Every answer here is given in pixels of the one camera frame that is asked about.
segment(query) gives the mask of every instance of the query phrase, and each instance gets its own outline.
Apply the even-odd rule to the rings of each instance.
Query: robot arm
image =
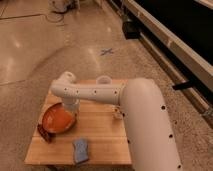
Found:
[[[126,85],[80,85],[75,80],[65,72],[52,83],[53,94],[68,110],[78,99],[120,105],[136,171],[182,170],[165,102],[154,81],[138,78]]]

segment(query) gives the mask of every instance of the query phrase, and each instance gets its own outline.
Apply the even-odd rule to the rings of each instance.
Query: cable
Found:
[[[4,14],[4,12],[5,12],[5,10],[6,10],[7,6],[8,6],[8,4],[9,4],[9,1],[10,1],[10,0],[7,0],[7,1],[6,1],[6,4],[5,4],[5,6],[4,6],[4,8],[3,8],[2,12],[1,12],[0,18],[3,16],[3,14]]]
[[[46,19],[48,22],[50,22],[50,23],[58,23],[58,22],[60,22],[60,21],[62,21],[62,20],[64,19],[64,14],[63,14],[63,13],[59,13],[59,12],[51,12],[51,13],[58,14],[58,15],[61,16],[61,18],[59,18],[58,20],[55,20],[55,21],[49,19],[49,18],[48,18],[48,15],[46,15],[46,14],[40,14],[40,13],[38,13],[38,14],[30,14],[30,15],[21,15],[21,16],[13,16],[13,17],[5,17],[5,18],[2,18],[3,14],[4,14],[4,12],[5,12],[6,8],[7,8],[7,6],[8,6],[8,4],[9,4],[9,0],[6,1],[6,4],[5,4],[5,6],[4,6],[4,8],[3,8],[2,12],[1,12],[0,21],[1,21],[1,20],[18,19],[18,18],[27,18],[27,17],[37,17],[37,16],[44,16],[45,19]],[[60,11],[60,10],[55,6],[55,3],[52,3],[52,5],[54,6],[55,9],[57,9],[58,11]]]

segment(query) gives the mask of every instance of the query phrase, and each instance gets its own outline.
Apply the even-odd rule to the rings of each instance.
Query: wooden board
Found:
[[[125,80],[113,80],[113,83],[124,82]],[[80,83],[89,84],[95,81],[86,80]],[[49,91],[41,110],[39,123],[46,109],[58,102],[60,98]],[[63,134],[58,134],[51,144],[46,143],[35,129],[25,163],[73,165],[72,141],[86,138],[90,158],[87,164],[131,164],[123,120],[114,118],[114,109],[113,105],[81,100],[75,126]]]

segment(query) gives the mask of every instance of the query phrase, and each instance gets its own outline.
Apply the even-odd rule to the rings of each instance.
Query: tiled floor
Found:
[[[5,5],[0,1],[0,12]],[[2,17],[49,14],[47,0],[10,0]],[[101,56],[112,48],[113,54]],[[81,1],[59,23],[45,16],[0,20],[0,170],[47,170],[23,161],[51,81],[63,71],[78,79],[153,78],[168,105],[185,170],[213,170],[213,132],[137,40],[125,40],[121,20],[104,3]],[[78,167],[72,170],[131,170]]]

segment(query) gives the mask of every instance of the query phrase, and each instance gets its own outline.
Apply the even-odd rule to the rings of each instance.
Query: orange bowl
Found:
[[[49,133],[62,133],[75,123],[75,115],[66,111],[61,103],[54,104],[44,113],[42,126]]]

